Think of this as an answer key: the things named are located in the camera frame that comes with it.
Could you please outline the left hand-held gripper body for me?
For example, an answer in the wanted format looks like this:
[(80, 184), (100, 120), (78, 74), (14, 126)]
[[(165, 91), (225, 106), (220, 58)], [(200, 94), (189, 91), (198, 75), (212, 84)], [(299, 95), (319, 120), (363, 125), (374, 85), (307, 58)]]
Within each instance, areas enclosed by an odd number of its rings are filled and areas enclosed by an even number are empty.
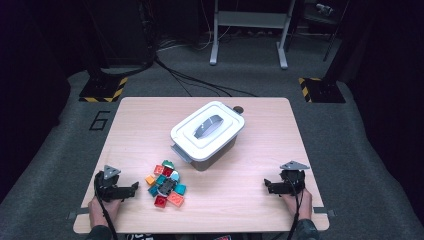
[(110, 202), (112, 199), (123, 199), (126, 193), (133, 192), (130, 187), (118, 187), (120, 170), (105, 165), (94, 178), (95, 195), (101, 200)]

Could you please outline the person's left hand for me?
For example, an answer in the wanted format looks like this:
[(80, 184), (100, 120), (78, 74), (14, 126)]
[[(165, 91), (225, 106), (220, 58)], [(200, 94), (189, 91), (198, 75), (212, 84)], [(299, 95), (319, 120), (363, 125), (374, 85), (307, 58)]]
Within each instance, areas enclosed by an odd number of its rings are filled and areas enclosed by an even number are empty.
[(107, 211), (110, 221), (114, 223), (117, 218), (120, 205), (121, 201), (117, 199), (111, 200), (110, 202), (99, 202), (99, 200), (94, 197), (88, 203), (90, 226), (94, 228), (95, 226), (108, 225), (104, 210)]

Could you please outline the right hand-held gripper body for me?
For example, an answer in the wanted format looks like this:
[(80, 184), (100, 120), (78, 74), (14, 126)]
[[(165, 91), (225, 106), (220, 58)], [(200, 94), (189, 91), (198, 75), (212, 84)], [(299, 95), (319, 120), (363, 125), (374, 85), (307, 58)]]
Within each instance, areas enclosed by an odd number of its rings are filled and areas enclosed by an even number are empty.
[(290, 161), (281, 165), (280, 169), (283, 194), (291, 194), (292, 196), (299, 194), (305, 188), (305, 171), (309, 169), (309, 166)]

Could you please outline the grey metal table bracket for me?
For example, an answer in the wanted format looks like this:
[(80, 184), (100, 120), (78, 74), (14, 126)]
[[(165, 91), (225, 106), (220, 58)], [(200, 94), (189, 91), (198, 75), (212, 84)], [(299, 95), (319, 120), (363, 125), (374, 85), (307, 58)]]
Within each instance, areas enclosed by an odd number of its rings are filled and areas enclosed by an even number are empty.
[(327, 209), (326, 207), (313, 207), (315, 214), (326, 214), (328, 217), (335, 217), (336, 212), (332, 209)]
[(67, 219), (68, 220), (75, 220), (78, 215), (88, 214), (88, 213), (89, 213), (89, 209), (87, 207), (77, 208), (77, 209), (72, 210), (68, 213)]

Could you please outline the salmon long toy block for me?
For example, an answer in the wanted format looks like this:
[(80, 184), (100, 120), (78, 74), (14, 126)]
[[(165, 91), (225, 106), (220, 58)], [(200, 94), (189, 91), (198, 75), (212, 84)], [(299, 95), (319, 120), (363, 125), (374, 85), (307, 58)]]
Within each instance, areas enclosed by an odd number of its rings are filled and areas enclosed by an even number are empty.
[(175, 191), (172, 191), (168, 195), (167, 200), (177, 207), (181, 207), (182, 204), (184, 203), (184, 197), (182, 195), (176, 193)]

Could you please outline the person's dark printed clothing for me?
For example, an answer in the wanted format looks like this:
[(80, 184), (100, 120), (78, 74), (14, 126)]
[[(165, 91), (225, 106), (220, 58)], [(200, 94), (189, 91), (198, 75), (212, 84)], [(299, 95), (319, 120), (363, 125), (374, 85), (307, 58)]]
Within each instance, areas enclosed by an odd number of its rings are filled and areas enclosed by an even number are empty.
[(244, 240), (243, 234), (125, 234), (126, 240)]

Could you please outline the white and black toy car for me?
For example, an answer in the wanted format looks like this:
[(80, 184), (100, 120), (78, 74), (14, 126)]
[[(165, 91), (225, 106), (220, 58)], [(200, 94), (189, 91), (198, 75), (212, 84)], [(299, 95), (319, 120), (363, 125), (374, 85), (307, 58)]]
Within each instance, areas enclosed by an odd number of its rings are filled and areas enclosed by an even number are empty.
[(177, 182), (171, 178), (165, 179), (161, 185), (158, 186), (157, 192), (164, 197), (167, 197), (175, 188)]

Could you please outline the grey device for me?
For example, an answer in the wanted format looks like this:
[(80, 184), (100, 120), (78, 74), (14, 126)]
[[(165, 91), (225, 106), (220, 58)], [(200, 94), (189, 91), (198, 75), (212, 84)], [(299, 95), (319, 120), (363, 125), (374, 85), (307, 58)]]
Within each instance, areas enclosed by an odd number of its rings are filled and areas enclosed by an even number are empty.
[(334, 12), (334, 9), (331, 8), (330, 6), (323, 5), (323, 4), (320, 4), (320, 3), (316, 4), (316, 8), (317, 8), (317, 10), (320, 14), (325, 15), (325, 16), (330, 16)]

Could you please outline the grey metal desk frame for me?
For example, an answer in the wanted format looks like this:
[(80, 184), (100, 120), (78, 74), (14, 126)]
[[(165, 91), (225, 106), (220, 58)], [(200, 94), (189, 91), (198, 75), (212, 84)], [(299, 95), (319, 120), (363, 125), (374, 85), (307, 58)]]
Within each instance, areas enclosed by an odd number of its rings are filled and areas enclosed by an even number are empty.
[(265, 13), (265, 12), (239, 12), (239, 11), (221, 11), (219, 9), (219, 0), (214, 0), (214, 18), (213, 18), (213, 44), (209, 64), (217, 64), (219, 40), (218, 28), (227, 27), (252, 27), (280, 29), (282, 31), (281, 39), (276, 43), (277, 54), (280, 68), (288, 69), (288, 62), (285, 55), (285, 41), (293, 16), (293, 10), (296, 0), (289, 0), (289, 7), (285, 13)]

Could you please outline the person's right hand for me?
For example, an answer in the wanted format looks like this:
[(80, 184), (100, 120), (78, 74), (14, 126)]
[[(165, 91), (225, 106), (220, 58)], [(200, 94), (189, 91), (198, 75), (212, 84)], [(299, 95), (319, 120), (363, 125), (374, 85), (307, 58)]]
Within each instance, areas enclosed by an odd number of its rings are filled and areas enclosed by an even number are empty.
[(289, 213), (292, 216), (298, 215), (299, 220), (308, 219), (312, 217), (312, 194), (304, 189), (297, 196), (284, 194), (281, 196)]

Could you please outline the black hazard-striped stand base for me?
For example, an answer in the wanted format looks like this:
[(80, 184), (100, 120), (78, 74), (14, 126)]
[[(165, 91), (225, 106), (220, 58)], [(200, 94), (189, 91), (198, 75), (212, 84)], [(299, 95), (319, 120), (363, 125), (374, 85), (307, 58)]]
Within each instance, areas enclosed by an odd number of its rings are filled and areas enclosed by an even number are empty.
[(299, 78), (298, 81), (308, 103), (345, 103), (336, 83), (327, 83), (320, 78)]
[(83, 102), (116, 102), (121, 96), (127, 78), (104, 76), (100, 80), (90, 79), (79, 94)]

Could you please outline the black equipment cabinet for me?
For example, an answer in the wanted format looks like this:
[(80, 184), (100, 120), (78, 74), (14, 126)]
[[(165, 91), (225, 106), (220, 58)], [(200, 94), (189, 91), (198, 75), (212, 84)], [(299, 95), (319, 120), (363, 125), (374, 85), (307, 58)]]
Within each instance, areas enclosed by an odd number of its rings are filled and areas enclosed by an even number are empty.
[(85, 0), (108, 66), (150, 67), (154, 28), (141, 0)]

